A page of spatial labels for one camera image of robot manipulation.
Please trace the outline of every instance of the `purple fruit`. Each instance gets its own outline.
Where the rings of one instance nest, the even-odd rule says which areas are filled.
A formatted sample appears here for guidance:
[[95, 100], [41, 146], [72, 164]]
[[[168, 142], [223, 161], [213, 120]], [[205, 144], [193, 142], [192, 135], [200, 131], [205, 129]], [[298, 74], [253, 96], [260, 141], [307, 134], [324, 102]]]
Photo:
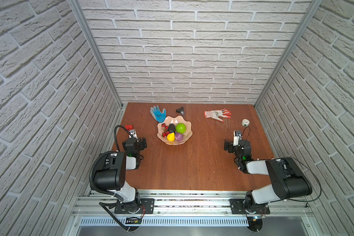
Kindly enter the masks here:
[[177, 141], [182, 141], [183, 139], [183, 135], [181, 133], [176, 133], [175, 137], [174, 137]]

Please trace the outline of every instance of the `red object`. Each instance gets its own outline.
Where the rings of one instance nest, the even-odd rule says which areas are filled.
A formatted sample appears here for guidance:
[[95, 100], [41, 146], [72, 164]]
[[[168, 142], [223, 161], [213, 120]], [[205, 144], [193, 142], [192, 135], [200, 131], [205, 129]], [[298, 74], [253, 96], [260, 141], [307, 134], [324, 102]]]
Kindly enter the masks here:
[[129, 125], [125, 125], [124, 126], [126, 128], [126, 130], [130, 131], [130, 130], [133, 130], [134, 129], [134, 126], [132, 124], [129, 124]]

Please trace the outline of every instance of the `green ball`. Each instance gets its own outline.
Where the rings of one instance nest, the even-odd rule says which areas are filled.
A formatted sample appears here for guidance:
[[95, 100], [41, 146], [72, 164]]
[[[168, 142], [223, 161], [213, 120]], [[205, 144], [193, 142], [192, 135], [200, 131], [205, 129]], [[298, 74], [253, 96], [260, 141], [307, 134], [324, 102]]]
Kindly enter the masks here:
[[185, 133], [185, 131], [186, 131], [186, 125], [185, 124], [180, 123], [180, 124], [178, 124], [176, 126], [176, 132], [179, 132], [179, 133], [183, 134], [183, 133]]

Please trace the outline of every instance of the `orange and white glove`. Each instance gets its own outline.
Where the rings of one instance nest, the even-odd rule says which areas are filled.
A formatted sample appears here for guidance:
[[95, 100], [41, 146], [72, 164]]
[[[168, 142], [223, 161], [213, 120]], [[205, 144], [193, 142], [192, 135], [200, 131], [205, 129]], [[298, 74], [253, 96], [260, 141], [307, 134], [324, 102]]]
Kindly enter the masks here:
[[224, 122], [224, 120], [220, 119], [219, 116], [229, 119], [231, 118], [231, 112], [228, 111], [226, 108], [223, 110], [217, 110], [217, 111], [205, 111], [205, 117], [206, 118], [212, 118], [215, 120], [220, 120], [221, 122]]

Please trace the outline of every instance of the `roll of tape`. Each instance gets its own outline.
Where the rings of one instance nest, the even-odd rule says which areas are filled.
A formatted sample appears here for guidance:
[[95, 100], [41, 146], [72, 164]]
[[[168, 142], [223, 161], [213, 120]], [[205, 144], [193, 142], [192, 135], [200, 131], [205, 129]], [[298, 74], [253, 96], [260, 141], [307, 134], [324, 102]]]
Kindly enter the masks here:
[[243, 121], [241, 121], [241, 125], [242, 125], [242, 126], [245, 126], [245, 127], [248, 126], [249, 123], [250, 123], [250, 122], [249, 122], [249, 120], [247, 120], [247, 119], [244, 119]]

